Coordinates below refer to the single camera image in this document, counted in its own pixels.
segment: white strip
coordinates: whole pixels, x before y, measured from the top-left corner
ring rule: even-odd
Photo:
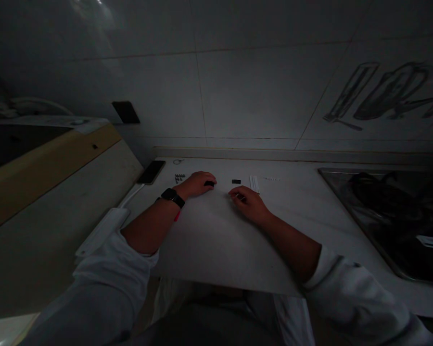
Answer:
[[[254,190],[256,193],[260,193],[260,188],[258,187],[258,179],[256,175],[250,175],[250,188]]]
[[[416,238],[426,247],[433,248],[433,237],[428,237],[425,235],[418,235]]]

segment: wall tile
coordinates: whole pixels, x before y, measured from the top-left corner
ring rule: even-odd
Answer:
[[[109,101],[101,98],[96,79],[88,78],[91,62],[68,62],[33,66],[20,70],[15,66],[0,69],[0,77],[18,97],[38,97],[57,102],[79,116],[107,118],[121,122]]]
[[[209,148],[286,149],[294,150],[298,139],[207,138]]]
[[[375,0],[354,40],[433,35],[433,0]]]
[[[197,50],[351,39],[369,1],[192,0]]]
[[[188,0],[0,1],[0,63],[194,51]]]
[[[433,141],[302,139],[296,150],[433,152]]]
[[[207,136],[299,138],[344,50],[330,44],[198,53]]]
[[[113,123],[121,120],[111,102],[129,100],[141,121],[139,136],[205,137],[195,54],[68,62],[1,76],[19,96]]]
[[[28,1],[0,1],[0,68],[72,59],[50,18]]]
[[[194,51],[188,0],[40,1],[80,58]]]
[[[98,97],[129,100],[141,136],[205,137],[195,54],[106,59],[84,63]]]
[[[342,121],[346,123],[361,127],[362,131],[356,131],[339,122],[325,121],[323,117],[332,112],[332,108],[339,99],[353,72],[360,64],[366,62],[377,62],[380,65],[375,75],[370,79],[355,101],[352,102],[342,118]],[[408,62],[415,62],[415,64],[412,64],[413,67],[407,66],[398,70],[398,68]],[[359,71],[356,76],[360,75],[363,68]],[[429,77],[426,83],[422,83],[423,75],[415,73],[416,71],[427,71]],[[383,91],[386,85],[390,81],[394,81],[395,76],[400,75],[401,72],[405,73],[401,75],[399,84],[396,84],[400,88],[398,89],[400,91],[396,91],[397,89],[395,88],[393,94],[386,92],[387,95],[385,95]],[[387,82],[374,93],[372,99],[378,99],[377,95],[383,95],[386,103],[382,103],[381,107],[386,111],[381,114],[377,109],[372,110],[369,107],[363,106],[363,110],[370,109],[369,112],[365,112],[367,115],[364,117],[368,120],[360,120],[359,116],[356,119],[354,115],[359,106],[382,80],[386,80]],[[410,102],[431,98],[433,98],[433,37],[354,42],[342,59],[340,67],[316,108],[302,139],[433,139],[433,136],[427,137],[428,134],[433,134],[433,114],[424,117],[430,107],[433,106],[433,101],[422,104],[420,107],[416,107],[417,103],[415,105],[412,104],[414,105],[414,109],[403,112],[398,119],[391,120],[395,115],[396,106],[398,107],[397,109],[402,110],[404,107],[410,106]]]
[[[205,138],[141,137],[140,127],[141,125],[137,124],[115,126],[143,167],[147,167],[155,159],[154,147],[205,148],[207,146]]]

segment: small black parts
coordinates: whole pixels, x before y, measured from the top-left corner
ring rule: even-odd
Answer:
[[[178,184],[178,182],[183,181],[183,178],[186,178],[185,174],[175,174],[175,183]]]

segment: black watch strap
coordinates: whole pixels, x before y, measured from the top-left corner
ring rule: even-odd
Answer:
[[[185,203],[184,200],[180,196],[178,196],[178,193],[171,188],[165,190],[160,197],[162,197],[163,199],[174,201],[180,208],[182,208]]]

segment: wooden panel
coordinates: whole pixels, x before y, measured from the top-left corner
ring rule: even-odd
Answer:
[[[120,141],[0,226],[0,318],[39,312],[72,283],[76,250],[141,172]]]
[[[0,225],[120,139],[111,124],[73,130],[0,167]]]

